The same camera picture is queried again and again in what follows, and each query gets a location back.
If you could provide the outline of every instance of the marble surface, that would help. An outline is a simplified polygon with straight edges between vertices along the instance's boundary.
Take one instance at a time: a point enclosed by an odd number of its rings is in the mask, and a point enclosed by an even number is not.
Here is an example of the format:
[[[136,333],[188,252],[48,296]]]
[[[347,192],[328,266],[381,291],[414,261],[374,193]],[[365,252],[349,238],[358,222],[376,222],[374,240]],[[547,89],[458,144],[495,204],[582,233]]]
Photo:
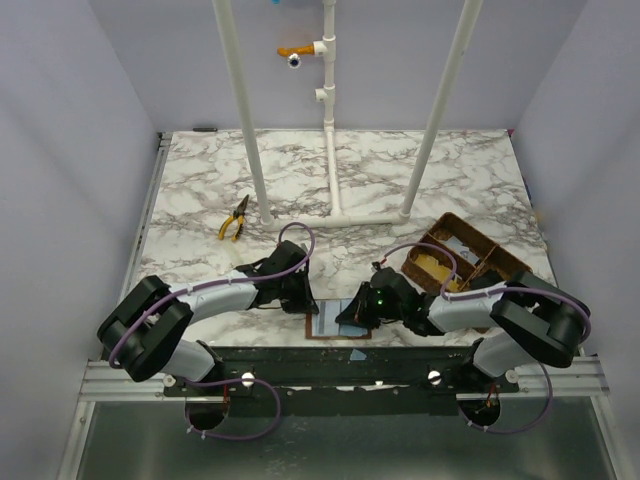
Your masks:
[[[396,211],[411,175],[422,132],[338,131],[335,135],[345,214]],[[328,215],[329,188],[321,131],[258,131],[271,211],[276,217]],[[240,199],[251,195],[242,239],[217,233]],[[553,274],[506,131],[443,131],[438,135],[405,225],[317,229],[311,286],[317,299],[352,296],[371,276],[371,262],[392,246],[417,241],[445,212],[464,218],[531,266]],[[296,243],[302,231],[287,232]],[[257,204],[242,134],[179,132],[173,135],[138,277],[198,282],[269,255],[277,234],[258,222]],[[398,269],[406,253],[389,264]],[[306,340],[301,315],[251,310],[218,315],[187,330],[185,338],[212,345],[468,345],[475,331],[418,337],[401,324],[382,326],[370,340]]]

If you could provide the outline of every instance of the pvc pipe frame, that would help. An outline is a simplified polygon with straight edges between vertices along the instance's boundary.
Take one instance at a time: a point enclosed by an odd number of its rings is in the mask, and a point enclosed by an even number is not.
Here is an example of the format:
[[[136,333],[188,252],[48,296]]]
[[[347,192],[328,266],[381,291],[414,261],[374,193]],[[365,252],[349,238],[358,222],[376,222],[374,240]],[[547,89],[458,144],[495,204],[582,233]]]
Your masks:
[[[447,102],[449,96],[453,90],[453,85],[460,71],[462,65],[462,57],[464,57],[469,42],[471,41],[471,34],[473,33],[473,27],[476,24],[478,15],[480,14],[480,7],[482,7],[483,0],[466,0],[464,7],[462,7],[462,13],[460,14],[460,20],[458,21],[458,27],[456,28],[453,42],[451,43],[451,49],[449,50],[449,57],[440,79],[440,85],[438,85],[438,93],[436,99],[433,102],[433,108],[431,109],[431,115],[429,116],[429,122],[427,122],[427,128],[424,131],[422,137],[422,144],[418,151],[418,157],[416,158],[415,166],[413,167],[413,173],[409,180],[407,187],[407,193],[400,209],[400,215],[406,217],[407,220],[411,215],[411,207],[413,201],[416,199],[418,188],[420,187],[420,181],[424,175],[424,169],[431,156],[431,150],[433,149],[433,143],[436,140],[438,134],[438,127],[442,122],[442,117],[447,109]]]
[[[236,22],[233,18],[233,10],[231,10],[231,0],[213,0],[213,9],[216,12],[216,23],[218,24],[218,32],[220,32],[224,58],[227,61],[231,87],[238,104],[242,136],[247,150],[256,198],[258,199],[260,220],[264,225],[269,225],[273,223],[273,216],[269,211],[269,200],[267,199],[267,189],[264,185],[256,131],[253,128],[253,119],[251,118],[249,94],[247,92],[247,83],[244,80],[244,71],[242,70],[242,56],[240,54]]]
[[[456,33],[449,50],[447,63],[440,79],[438,92],[429,116],[429,121],[422,138],[422,144],[416,158],[416,163],[409,180],[407,193],[400,211],[396,214],[374,214],[364,216],[348,216],[342,215],[340,208],[340,195],[337,168],[335,161],[335,142],[334,142],[334,118],[333,105],[335,100],[335,84],[334,84],[334,61],[335,61],[335,3],[336,0],[323,0],[324,3],[324,36],[323,43],[327,46],[325,53],[325,83],[323,89],[316,90],[316,97],[325,102],[325,119],[324,130],[327,142],[327,159],[329,170],[329,188],[331,191],[331,216],[330,217],[300,217],[298,220],[305,222],[310,227],[320,228],[339,228],[353,225],[375,225],[381,223],[400,224],[406,223],[411,215],[411,207],[416,198],[420,182],[427,166],[438,127],[442,121],[442,117],[446,112],[447,102],[453,90],[453,85],[460,71],[462,58],[471,41],[471,34],[480,14],[483,0],[465,0],[460,20],[456,28]],[[285,223],[291,220],[281,220],[271,216],[269,211],[269,203],[262,174],[262,166],[260,164],[260,156],[256,142],[255,131],[253,129],[253,121],[251,118],[251,110],[249,108],[249,99],[244,81],[244,73],[240,63],[240,48],[231,10],[230,0],[213,0],[213,6],[216,12],[216,22],[222,40],[227,68],[233,92],[238,104],[240,112],[240,122],[242,125],[242,134],[244,136],[245,148],[251,168],[251,175],[256,190],[260,217],[265,230],[279,230]]]

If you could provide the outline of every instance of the black mounting plate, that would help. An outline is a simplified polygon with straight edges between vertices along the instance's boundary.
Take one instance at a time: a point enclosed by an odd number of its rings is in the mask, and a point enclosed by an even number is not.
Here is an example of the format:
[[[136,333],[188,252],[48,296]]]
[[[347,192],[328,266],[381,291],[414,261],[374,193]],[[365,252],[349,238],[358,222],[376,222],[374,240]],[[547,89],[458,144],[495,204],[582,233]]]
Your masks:
[[[489,391],[489,385],[461,382],[456,376],[469,347],[218,347],[215,351],[224,361],[226,379],[251,372],[273,385],[283,415],[457,415],[456,394]],[[441,375],[436,385],[428,378],[431,371]],[[375,388],[379,382],[389,388]],[[495,383],[500,392],[518,391],[504,377]],[[165,388],[164,395],[222,396],[223,388],[202,389],[179,381]],[[273,414],[271,393],[259,385],[230,385],[228,396],[231,416]]]

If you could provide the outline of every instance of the pliers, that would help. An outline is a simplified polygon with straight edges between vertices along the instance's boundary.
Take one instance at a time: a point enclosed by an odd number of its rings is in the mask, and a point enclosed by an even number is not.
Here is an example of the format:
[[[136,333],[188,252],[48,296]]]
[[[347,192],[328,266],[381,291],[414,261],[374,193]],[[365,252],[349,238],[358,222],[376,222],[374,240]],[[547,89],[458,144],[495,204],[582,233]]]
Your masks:
[[[218,238],[220,240],[224,240],[224,234],[226,233],[229,225],[231,225],[234,220],[238,220],[238,229],[236,230],[236,233],[234,233],[233,236],[231,237],[231,241],[235,242],[236,240],[238,240],[238,238],[240,238],[240,235],[242,234],[242,230],[244,229],[244,212],[247,209],[248,203],[249,203],[249,195],[247,195],[242,199],[242,201],[233,211],[231,216],[229,216],[229,218],[225,220],[225,222],[220,227],[220,231],[218,232]]]

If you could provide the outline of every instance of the white wall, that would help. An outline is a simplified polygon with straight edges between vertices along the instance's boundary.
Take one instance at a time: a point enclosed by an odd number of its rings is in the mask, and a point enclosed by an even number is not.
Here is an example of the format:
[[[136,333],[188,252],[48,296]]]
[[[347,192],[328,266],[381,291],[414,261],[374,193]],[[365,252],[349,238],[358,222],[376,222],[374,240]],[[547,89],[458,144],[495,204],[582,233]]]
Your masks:
[[[90,0],[157,130],[237,128],[211,0]],[[255,124],[322,127],[323,64],[276,55],[322,35],[321,0],[233,0]],[[463,0],[338,0],[336,127],[423,129]],[[585,0],[485,0],[445,128],[512,128]]]
[[[613,406],[640,471],[640,3],[590,0],[516,128],[560,285],[593,312]]]
[[[0,15],[0,469],[55,478],[157,146],[86,0]]]

